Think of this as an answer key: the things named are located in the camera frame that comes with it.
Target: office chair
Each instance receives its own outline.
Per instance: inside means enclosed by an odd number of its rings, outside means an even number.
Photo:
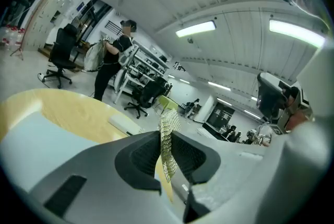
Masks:
[[[154,104],[156,98],[165,92],[165,84],[160,84],[156,81],[149,81],[144,88],[139,86],[132,92],[132,96],[138,104],[129,102],[128,105],[132,106],[125,107],[124,110],[136,109],[138,112],[137,119],[140,118],[140,112],[145,113],[145,116],[147,116],[148,114],[143,110],[143,108],[150,108]]]
[[[63,74],[63,69],[74,69],[76,67],[74,62],[69,60],[71,50],[76,43],[76,35],[77,29],[73,25],[68,24],[64,29],[58,29],[56,42],[49,58],[49,61],[58,68],[58,71],[48,69],[46,71],[47,75],[43,77],[42,82],[45,82],[47,77],[55,76],[59,81],[59,89],[62,87],[61,77],[69,80],[69,83],[72,84],[72,80]]]

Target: metallic mesh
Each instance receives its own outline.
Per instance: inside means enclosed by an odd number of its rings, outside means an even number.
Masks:
[[[170,182],[174,175],[177,164],[172,156],[172,131],[179,131],[181,128],[178,114],[175,109],[163,114],[160,117],[159,130],[161,136],[161,160],[163,166],[163,172]]]

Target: ceiling light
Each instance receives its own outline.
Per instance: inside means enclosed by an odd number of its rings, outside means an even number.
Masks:
[[[230,88],[227,88],[227,87],[224,87],[224,86],[220,86],[220,85],[218,85],[218,84],[216,84],[216,83],[212,83],[212,82],[208,82],[208,83],[209,83],[209,85],[212,85],[212,86],[215,86],[215,87],[218,87],[218,88],[222,88],[222,89],[231,91]]]
[[[195,34],[195,33],[201,33],[201,32],[206,32],[210,30],[216,29],[216,25],[214,24],[213,21],[208,21],[208,22],[203,22],[195,26],[190,26],[187,28],[184,28],[182,30],[179,30],[176,32],[176,35],[181,38],[184,36],[188,36],[190,34]]]
[[[221,99],[219,99],[219,98],[217,98],[217,100],[219,100],[219,101],[221,101],[221,102],[223,102],[223,103],[225,103],[225,104],[227,104],[227,105],[229,105],[229,106],[232,106],[230,103],[228,103],[228,102],[226,102],[226,101],[223,101],[223,100],[221,100]]]
[[[269,30],[271,32],[286,34],[287,36],[300,39],[317,48],[323,46],[325,43],[325,38],[315,32],[283,21],[269,20]]]
[[[248,111],[246,111],[246,110],[244,110],[244,112],[245,112],[245,113],[248,113],[248,114],[250,114],[250,115],[252,115],[252,116],[254,116],[255,118],[261,119],[261,117],[255,115],[254,113],[248,112]]]
[[[182,81],[182,82],[184,82],[184,83],[187,83],[187,84],[190,84],[188,81],[183,80],[183,79],[180,79],[180,81]]]

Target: black pants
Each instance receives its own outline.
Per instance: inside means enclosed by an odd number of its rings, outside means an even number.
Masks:
[[[101,67],[95,79],[94,99],[102,101],[102,96],[104,94],[104,91],[108,85],[110,78],[116,75],[120,69],[121,65],[119,63],[104,64]]]

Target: ceiling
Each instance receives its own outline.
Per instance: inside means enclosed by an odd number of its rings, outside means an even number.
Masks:
[[[290,84],[315,53],[305,42],[269,31],[269,19],[295,23],[318,33],[327,29],[282,0],[103,0],[137,22],[192,77],[213,81],[218,97],[256,111],[256,75],[270,72]],[[178,38],[176,31],[214,20],[215,31]]]

